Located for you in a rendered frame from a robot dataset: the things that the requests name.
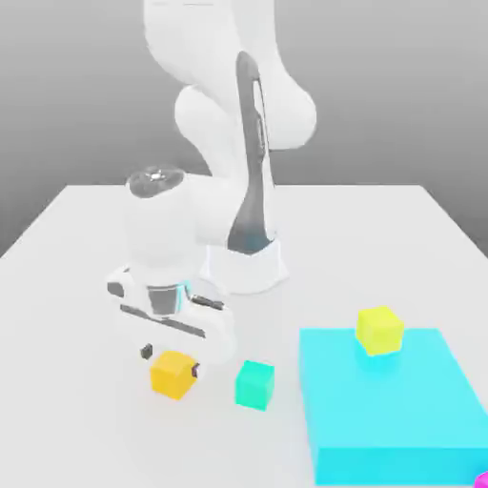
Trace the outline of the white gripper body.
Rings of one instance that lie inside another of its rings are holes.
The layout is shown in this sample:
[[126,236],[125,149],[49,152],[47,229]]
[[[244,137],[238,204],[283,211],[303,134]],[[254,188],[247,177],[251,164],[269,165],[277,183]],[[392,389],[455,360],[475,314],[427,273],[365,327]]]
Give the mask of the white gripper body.
[[234,315],[187,299],[171,315],[157,315],[124,300],[112,302],[119,313],[116,326],[136,346],[152,344],[156,352],[177,351],[203,365],[227,362],[235,353]]

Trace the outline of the small orange cube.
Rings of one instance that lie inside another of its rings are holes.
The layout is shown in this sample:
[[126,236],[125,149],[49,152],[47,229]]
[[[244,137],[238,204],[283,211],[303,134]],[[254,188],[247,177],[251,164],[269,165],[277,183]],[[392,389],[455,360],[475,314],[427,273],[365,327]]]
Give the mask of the small orange cube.
[[177,351],[163,352],[150,369],[152,389],[163,396],[179,400],[196,382],[199,363]]

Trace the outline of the small green cube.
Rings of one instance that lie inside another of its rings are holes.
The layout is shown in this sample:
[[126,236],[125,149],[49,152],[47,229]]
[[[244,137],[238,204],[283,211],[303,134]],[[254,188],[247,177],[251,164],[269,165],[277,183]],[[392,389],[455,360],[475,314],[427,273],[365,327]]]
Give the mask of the small green cube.
[[234,384],[234,400],[241,406],[266,411],[275,389],[275,367],[245,360]]

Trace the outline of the small yellow cube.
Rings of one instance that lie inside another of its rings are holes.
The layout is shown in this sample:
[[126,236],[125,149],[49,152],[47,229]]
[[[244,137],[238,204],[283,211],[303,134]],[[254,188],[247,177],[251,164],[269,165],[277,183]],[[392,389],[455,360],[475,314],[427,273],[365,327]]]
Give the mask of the small yellow cube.
[[387,306],[358,312],[356,339],[369,356],[398,352],[403,335],[404,322]]

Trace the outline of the large cyan box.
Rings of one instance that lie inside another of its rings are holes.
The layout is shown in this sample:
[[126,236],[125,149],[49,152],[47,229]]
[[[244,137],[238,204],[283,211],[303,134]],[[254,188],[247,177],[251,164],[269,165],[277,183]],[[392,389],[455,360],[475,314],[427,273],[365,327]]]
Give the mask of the large cyan box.
[[488,413],[437,329],[368,356],[352,329],[303,329],[298,369],[318,485],[470,485]]

